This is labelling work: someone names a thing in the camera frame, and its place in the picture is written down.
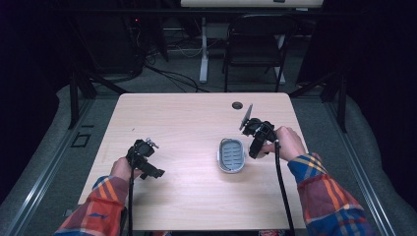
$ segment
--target plaid sleeve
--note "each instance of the plaid sleeve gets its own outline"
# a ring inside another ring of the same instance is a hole
[[[310,235],[375,235],[359,203],[311,154],[288,162]]]
[[[86,202],[54,235],[118,235],[128,189],[126,181],[118,177],[99,178]]]

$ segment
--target chair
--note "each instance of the chair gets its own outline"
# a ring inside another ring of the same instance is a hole
[[[280,67],[275,91],[285,62],[288,39],[297,30],[288,16],[264,14],[244,15],[233,20],[228,28],[223,68],[224,91],[228,92],[228,70],[231,67]],[[283,36],[278,46],[277,37]]]

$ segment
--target desk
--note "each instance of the desk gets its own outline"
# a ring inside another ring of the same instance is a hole
[[[182,7],[189,8],[321,8],[324,0],[285,0],[283,3],[273,0],[181,0]],[[207,22],[202,19],[202,66],[200,69],[200,83],[208,81],[209,56],[207,51]],[[278,75],[280,68],[274,68]]]
[[[236,110],[232,103],[243,108]],[[149,163],[165,170],[134,186],[135,230],[257,230],[288,228],[274,158],[252,159],[243,170],[220,170],[216,152],[224,138],[247,147],[252,137],[239,131],[253,103],[252,116],[298,134],[285,93],[126,93],[120,96],[80,197],[85,202],[96,179],[108,175],[115,160],[136,139],[151,138],[159,148]],[[282,175],[295,228],[305,228],[294,177],[286,162]]]

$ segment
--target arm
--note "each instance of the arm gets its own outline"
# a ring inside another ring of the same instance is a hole
[[[114,162],[110,176],[97,180],[86,202],[64,221],[54,235],[119,235],[130,173],[125,157]],[[135,170],[135,178],[140,173]]]
[[[309,235],[374,235],[363,208],[328,175],[319,155],[306,153],[291,128],[280,127],[276,134],[279,155],[288,161],[298,185]],[[263,151],[274,151],[274,146],[264,146]]]

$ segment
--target gray soap dish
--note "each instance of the gray soap dish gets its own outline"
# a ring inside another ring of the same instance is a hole
[[[220,169],[226,173],[237,173],[245,165],[245,151],[239,140],[224,139],[217,152],[217,161]]]

